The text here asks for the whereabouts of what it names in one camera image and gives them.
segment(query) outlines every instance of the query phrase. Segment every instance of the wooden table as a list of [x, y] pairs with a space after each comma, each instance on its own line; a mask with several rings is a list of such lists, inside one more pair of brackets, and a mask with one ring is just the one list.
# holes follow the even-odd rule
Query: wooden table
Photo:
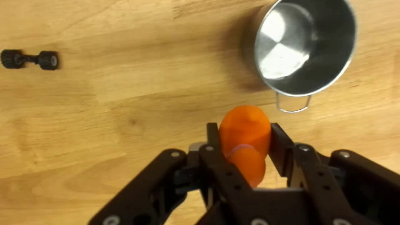
[[[295, 114], [275, 108], [248, 59], [250, 17], [273, 2], [1, 1], [0, 48], [56, 49], [63, 64], [0, 68], [0, 223], [86, 223], [156, 153], [204, 141], [206, 122], [243, 103], [295, 141], [400, 172], [399, 1], [351, 1], [350, 69]], [[263, 186], [284, 186], [270, 161]], [[194, 223], [199, 196], [169, 223]]]

